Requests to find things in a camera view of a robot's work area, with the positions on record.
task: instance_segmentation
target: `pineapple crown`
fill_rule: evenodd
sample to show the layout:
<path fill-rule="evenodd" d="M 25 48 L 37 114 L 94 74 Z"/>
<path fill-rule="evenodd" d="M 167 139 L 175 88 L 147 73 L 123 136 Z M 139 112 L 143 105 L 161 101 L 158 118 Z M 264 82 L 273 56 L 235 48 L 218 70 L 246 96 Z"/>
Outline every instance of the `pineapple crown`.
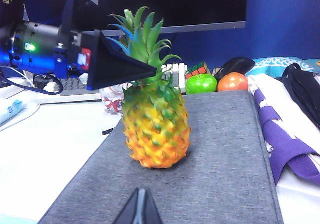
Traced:
<path fill-rule="evenodd" d="M 110 25 L 121 29 L 125 33 L 125 36 L 121 36 L 119 40 L 108 37 L 108 39 L 115 42 L 126 55 L 157 68 L 154 77 L 139 80 L 140 84 L 161 80 L 163 75 L 162 65 L 170 58 L 181 59 L 175 54 L 168 54 L 163 59 L 160 59 L 160 51 L 164 48 L 170 48 L 171 42 L 168 39 L 157 41 L 164 20 L 160 20 L 152 27 L 154 12 L 149 13 L 144 22 L 142 22 L 141 17 L 146 8 L 146 6 L 139 8 L 135 15 L 133 15 L 129 9 L 124 10 L 124 16 L 111 14 L 119 24 L 113 23 Z"/>

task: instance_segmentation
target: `glass cup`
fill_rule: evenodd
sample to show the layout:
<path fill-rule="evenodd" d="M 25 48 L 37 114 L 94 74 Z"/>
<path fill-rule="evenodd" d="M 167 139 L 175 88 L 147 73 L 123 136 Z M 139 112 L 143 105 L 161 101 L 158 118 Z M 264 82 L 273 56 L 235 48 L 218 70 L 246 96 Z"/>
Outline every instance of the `glass cup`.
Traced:
<path fill-rule="evenodd" d="M 122 113 L 121 102 L 124 99 L 123 88 L 126 89 L 126 87 L 127 83 L 123 83 L 106 88 L 101 88 L 99 90 L 105 112 L 111 114 Z"/>

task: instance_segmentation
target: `pineapple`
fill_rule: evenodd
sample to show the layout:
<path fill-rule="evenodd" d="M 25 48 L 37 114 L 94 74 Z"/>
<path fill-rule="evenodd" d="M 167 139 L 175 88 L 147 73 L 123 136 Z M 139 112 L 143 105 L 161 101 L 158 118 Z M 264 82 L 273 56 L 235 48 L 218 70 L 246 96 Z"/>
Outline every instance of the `pineapple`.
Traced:
<path fill-rule="evenodd" d="M 169 54 L 160 59 L 159 52 L 170 48 L 167 39 L 157 41 L 163 19 L 153 28 L 154 12 L 148 14 L 142 24 L 141 17 L 147 7 L 138 9 L 135 15 L 128 9 L 124 16 L 112 14 L 120 24 L 125 36 L 117 43 L 125 54 L 157 68 L 151 78 L 133 81 L 133 86 L 124 90 L 122 122 L 126 145 L 130 156 L 147 168 L 169 168 L 186 155 L 190 144 L 188 113 L 180 90 L 168 80 L 162 80 L 161 66 L 169 58 L 180 58 Z"/>

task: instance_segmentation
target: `monitor bezel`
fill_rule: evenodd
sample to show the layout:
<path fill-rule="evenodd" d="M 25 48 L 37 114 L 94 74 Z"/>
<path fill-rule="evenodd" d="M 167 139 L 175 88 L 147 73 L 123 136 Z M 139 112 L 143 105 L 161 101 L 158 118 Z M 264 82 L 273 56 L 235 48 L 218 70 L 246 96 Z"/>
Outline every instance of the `monitor bezel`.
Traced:
<path fill-rule="evenodd" d="M 196 25 L 184 25 L 184 26 L 168 26 L 162 27 L 161 33 L 179 33 L 179 32 L 195 32 L 195 31 L 208 31 L 219 29 L 236 29 L 244 28 L 246 21 L 224 22 L 224 23 L 208 23 L 208 24 L 196 24 Z M 104 36 L 120 36 L 124 33 L 120 29 L 102 30 Z"/>

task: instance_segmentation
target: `black computer mouse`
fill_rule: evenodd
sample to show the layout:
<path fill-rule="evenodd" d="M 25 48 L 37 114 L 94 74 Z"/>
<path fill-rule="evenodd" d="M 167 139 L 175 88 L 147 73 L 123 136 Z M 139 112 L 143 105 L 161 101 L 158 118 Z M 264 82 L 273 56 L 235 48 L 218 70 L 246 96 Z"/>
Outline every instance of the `black computer mouse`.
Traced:
<path fill-rule="evenodd" d="M 247 73 L 253 68 L 255 62 L 246 57 L 235 57 L 226 62 L 222 68 L 214 75 L 217 80 L 222 79 L 223 76 L 231 72 L 237 72 L 241 74 Z"/>

